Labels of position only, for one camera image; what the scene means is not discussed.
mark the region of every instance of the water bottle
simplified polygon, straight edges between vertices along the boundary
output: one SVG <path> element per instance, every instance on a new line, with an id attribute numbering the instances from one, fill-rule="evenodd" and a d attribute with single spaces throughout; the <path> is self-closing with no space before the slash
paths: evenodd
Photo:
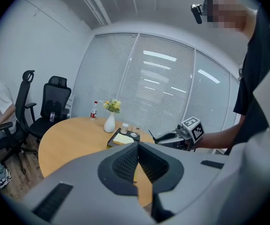
<path id="1" fill-rule="evenodd" d="M 98 102 L 95 101 L 94 105 L 93 105 L 93 108 L 91 110 L 90 120 L 95 120 L 97 118 L 97 104 L 98 104 Z"/>

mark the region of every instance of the flower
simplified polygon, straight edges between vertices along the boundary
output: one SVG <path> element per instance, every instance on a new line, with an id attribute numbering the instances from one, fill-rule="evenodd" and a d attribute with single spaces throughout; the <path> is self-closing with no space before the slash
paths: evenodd
<path id="1" fill-rule="evenodd" d="M 103 107 L 112 113 L 119 113 L 120 112 L 120 105 L 121 105 L 120 101 L 110 100 L 110 101 L 104 102 Z"/>

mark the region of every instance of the black shirt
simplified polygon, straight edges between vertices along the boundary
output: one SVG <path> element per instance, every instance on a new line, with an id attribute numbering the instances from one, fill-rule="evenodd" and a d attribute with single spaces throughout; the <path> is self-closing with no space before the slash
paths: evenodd
<path id="1" fill-rule="evenodd" d="M 243 124 L 232 146 L 247 142 L 254 134 L 268 127 L 262 109 L 254 98 L 253 91 L 270 70 L 270 19 L 261 6 L 257 12 L 255 31 L 247 45 L 242 78 L 239 85 L 235 113 L 245 115 Z"/>

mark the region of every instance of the headset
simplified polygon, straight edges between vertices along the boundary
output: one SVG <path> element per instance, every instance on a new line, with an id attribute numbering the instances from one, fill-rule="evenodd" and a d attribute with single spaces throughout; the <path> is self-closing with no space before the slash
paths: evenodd
<path id="1" fill-rule="evenodd" d="M 202 18 L 203 15 L 203 4 L 192 4 L 190 6 L 190 10 L 193 13 L 193 16 L 195 16 L 195 20 L 198 24 L 202 24 Z"/>

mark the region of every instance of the tray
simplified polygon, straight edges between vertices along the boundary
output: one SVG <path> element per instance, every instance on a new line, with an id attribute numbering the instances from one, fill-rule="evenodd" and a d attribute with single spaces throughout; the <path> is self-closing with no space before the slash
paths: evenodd
<path id="1" fill-rule="evenodd" d="M 107 147 L 120 146 L 119 144 L 116 144 L 116 143 L 113 142 L 113 138 L 115 138 L 115 136 L 116 136 L 118 133 L 122 134 L 122 133 L 120 132 L 120 128 L 117 129 L 117 131 L 116 131 L 116 132 L 113 134 L 113 136 L 109 139 L 109 141 L 108 141 L 108 143 L 107 143 Z M 133 138 L 134 142 L 139 142 L 139 141 L 140 141 L 140 135 L 137 134 L 137 137 L 132 137 L 132 136 L 131 136 L 131 133 L 132 133 L 132 131 L 127 131 L 126 134 L 122 134 L 122 135 Z"/>

